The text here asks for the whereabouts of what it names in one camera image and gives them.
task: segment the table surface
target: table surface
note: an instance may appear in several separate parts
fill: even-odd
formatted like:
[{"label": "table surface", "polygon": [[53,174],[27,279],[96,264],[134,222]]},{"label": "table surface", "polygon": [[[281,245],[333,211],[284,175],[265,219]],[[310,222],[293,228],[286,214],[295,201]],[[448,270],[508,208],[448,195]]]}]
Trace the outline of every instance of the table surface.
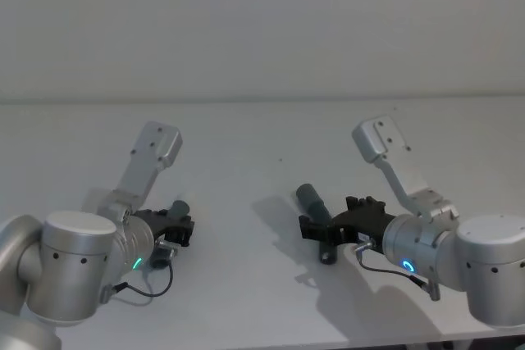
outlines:
[{"label": "table surface", "polygon": [[[336,214],[345,196],[372,195],[403,212],[382,173],[351,139],[361,120],[390,114],[428,183],[463,218],[525,212],[525,98],[65,105],[0,108],[2,216],[43,220],[80,209],[92,187],[116,186],[148,120],[180,128],[176,164],[146,207],[174,198],[196,222],[164,297],[122,292],[85,323],[60,329],[64,348],[328,349],[518,334],[468,313],[463,293],[432,302],[412,283],[358,268],[349,247],[335,266],[302,240],[292,197],[312,183]],[[374,252],[367,263],[391,267]],[[167,272],[134,272],[162,289]]]}]

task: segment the black cable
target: black cable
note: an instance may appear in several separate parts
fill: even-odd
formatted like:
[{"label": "black cable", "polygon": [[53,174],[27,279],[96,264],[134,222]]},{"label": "black cable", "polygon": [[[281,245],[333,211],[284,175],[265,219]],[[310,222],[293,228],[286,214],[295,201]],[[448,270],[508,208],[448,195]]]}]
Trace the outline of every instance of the black cable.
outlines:
[{"label": "black cable", "polygon": [[137,289],[136,287],[128,284],[128,282],[122,282],[120,284],[117,284],[116,286],[113,286],[113,291],[115,293],[119,293],[123,289],[130,289],[131,291],[135,291],[136,293],[140,295],[144,295],[145,297],[149,297],[149,298],[160,297],[161,295],[164,295],[165,293],[167,293],[171,285],[173,284],[173,265],[171,264],[171,260],[168,262],[167,267],[170,269],[170,281],[168,282],[166,288],[160,293],[154,293],[154,294],[145,293],[144,291]]},{"label": "black cable", "polygon": [[380,272],[383,274],[392,274],[392,275],[399,275],[403,276],[404,278],[410,280],[412,283],[416,284],[420,289],[423,288],[426,283],[423,280],[420,280],[418,277],[414,275],[407,275],[403,272],[399,272],[398,270],[380,270],[378,268],[371,268],[370,266],[365,266],[363,264],[363,253],[359,252],[357,253],[358,263],[364,270],[370,270],[371,272]]}]

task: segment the white wall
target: white wall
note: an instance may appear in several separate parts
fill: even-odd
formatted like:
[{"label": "white wall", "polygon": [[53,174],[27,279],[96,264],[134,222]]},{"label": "white wall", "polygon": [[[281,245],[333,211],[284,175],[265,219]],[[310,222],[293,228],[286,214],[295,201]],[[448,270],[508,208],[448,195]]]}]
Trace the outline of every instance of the white wall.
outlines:
[{"label": "white wall", "polygon": [[0,0],[0,101],[525,91],[525,0]]}]

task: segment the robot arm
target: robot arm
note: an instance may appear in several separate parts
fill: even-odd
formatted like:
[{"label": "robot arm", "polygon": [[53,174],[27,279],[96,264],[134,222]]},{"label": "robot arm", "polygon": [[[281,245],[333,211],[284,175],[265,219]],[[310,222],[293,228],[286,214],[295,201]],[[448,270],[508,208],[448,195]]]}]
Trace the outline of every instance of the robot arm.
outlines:
[{"label": "robot arm", "polygon": [[181,144],[177,128],[149,122],[130,152],[130,164],[117,189],[94,211],[54,212],[43,224],[31,216],[2,223],[0,348],[60,348],[51,332],[39,331],[42,347],[32,342],[32,334],[25,334],[32,332],[24,329],[31,323],[16,317],[24,301],[46,325],[79,324],[107,302],[121,277],[147,261],[154,250],[169,249],[171,258],[177,243],[188,246],[194,223],[187,210],[177,218],[171,212],[175,204],[170,211],[137,211],[158,174],[173,164]]},{"label": "robot arm", "polygon": [[464,291],[471,314],[498,328],[525,324],[525,219],[493,215],[459,221],[454,205],[430,189],[409,160],[412,149],[388,116],[353,132],[365,161],[383,171],[409,214],[391,216],[373,198],[347,198],[349,210],[329,225],[302,216],[303,238],[359,243],[392,264],[429,280],[421,286],[439,300],[438,284]]}]

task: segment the green led light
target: green led light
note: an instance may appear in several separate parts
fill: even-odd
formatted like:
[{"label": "green led light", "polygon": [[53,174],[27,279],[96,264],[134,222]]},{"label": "green led light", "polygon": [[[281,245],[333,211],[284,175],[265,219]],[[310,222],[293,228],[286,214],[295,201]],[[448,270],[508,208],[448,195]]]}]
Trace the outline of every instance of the green led light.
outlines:
[{"label": "green led light", "polygon": [[139,259],[137,261],[135,261],[134,265],[133,265],[133,269],[135,270],[137,268],[137,266],[140,265],[140,262],[142,261],[142,258],[139,257]]}]

